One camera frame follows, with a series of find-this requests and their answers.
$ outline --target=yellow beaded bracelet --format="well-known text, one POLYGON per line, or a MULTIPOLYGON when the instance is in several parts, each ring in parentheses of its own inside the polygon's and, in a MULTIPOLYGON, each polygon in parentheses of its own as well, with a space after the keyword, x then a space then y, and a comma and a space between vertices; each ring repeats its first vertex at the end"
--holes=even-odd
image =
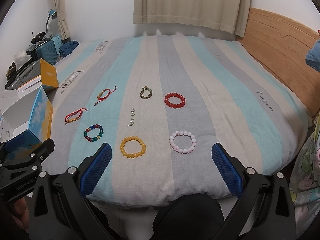
POLYGON ((142 156, 143 154, 145 154, 146 152, 146 145, 144 144, 144 142, 141 140, 141 138, 138 138, 138 136, 129 136, 126 137, 122 140, 121 144, 120 144, 120 151, 123 154, 123 156, 127 157, 127 158, 134 158, 134 157, 138 157, 138 156, 142 156), (127 141, 138 141, 142 147, 142 150, 138 153, 126 153, 124 150, 124 145, 127 141))

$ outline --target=tied curtain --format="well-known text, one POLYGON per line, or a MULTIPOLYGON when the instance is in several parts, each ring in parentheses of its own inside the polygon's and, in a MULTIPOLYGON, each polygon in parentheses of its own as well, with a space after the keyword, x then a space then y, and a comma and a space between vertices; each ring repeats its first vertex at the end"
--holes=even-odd
POLYGON ((70 37, 70 31, 68 29, 65 0, 52 0, 57 10, 57 20, 59 33, 62 40, 66 40, 70 37))
POLYGON ((251 0, 134 0, 133 23, 180 23, 244 36, 251 0))

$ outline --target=blue towel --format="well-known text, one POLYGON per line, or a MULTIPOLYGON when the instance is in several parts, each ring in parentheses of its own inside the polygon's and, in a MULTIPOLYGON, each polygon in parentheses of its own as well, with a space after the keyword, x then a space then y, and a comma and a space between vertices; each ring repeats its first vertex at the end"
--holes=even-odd
POLYGON ((57 54, 60 55, 60 47, 62 46, 62 39, 60 35, 56 35, 52 38, 54 46, 56 47, 57 54))
POLYGON ((80 43, 77 41, 68 41, 60 47, 60 56, 66 57, 78 46, 80 43))
POLYGON ((320 39, 306 55, 306 64, 320 72, 320 39))

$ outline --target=bed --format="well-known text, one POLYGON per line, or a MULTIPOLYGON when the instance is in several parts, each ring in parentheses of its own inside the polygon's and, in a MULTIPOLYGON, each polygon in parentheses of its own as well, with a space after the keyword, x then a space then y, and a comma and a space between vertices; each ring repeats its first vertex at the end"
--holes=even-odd
MULTIPOLYGON (((43 168, 64 172, 107 142, 112 160, 91 200, 146 207, 164 206, 185 194, 225 197, 229 191, 211 158, 214 143, 263 174, 285 167, 302 147, 320 108, 320 75, 303 62, 316 35, 291 19, 252 8, 238 41, 142 36, 83 42, 55 65, 60 85, 51 95, 55 151, 43 168), (115 86, 94 106, 103 89, 115 86), (139 97, 144 86, 153 91, 148 100, 139 97), (186 105, 167 106, 164 97, 170 92, 182 94, 186 105), (88 112, 65 125, 64 117, 82 107, 88 112), (131 108, 134 124, 128 126, 131 108), (83 138, 93 124, 104 129, 98 142, 83 138), (195 135, 190 154, 170 147, 176 130, 195 135), (121 154, 128 136, 145 142, 143 156, 121 154)), ((175 142, 190 147, 187 136, 175 142)), ((138 145, 126 149, 138 152, 138 145)))

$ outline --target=mattress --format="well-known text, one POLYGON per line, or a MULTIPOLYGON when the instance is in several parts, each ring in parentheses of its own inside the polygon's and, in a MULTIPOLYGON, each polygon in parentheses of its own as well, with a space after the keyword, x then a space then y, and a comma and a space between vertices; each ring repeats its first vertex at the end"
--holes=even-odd
MULTIPOLYGON (((87 196, 94 201, 143 207, 163 206, 185 194, 225 197, 229 191, 212 161, 213 144, 220 142, 245 167, 272 174, 295 157, 312 125, 298 97, 237 41, 188 36, 97 40, 81 43, 55 66, 55 150, 43 168, 50 174, 65 172, 107 142, 112 159, 87 196), (94 105, 102 90, 115 86, 115 92, 94 105), (147 100, 140 97, 145 86, 153 91, 147 100), (184 107, 165 104, 171 92, 184 96, 184 107), (83 107, 88 112, 65 125, 65 116, 83 107), (132 108, 134 124, 128 126, 132 108), (104 134, 89 142, 84 131, 94 124, 101 125, 104 134), (170 147, 169 137, 178 130, 196 137, 191 153, 170 147), (122 155, 120 144, 129 136, 143 140, 144 155, 122 155)), ((191 140, 176 136, 175 143, 188 149, 191 140)), ((134 153, 141 146, 129 142, 125 150, 134 153)))

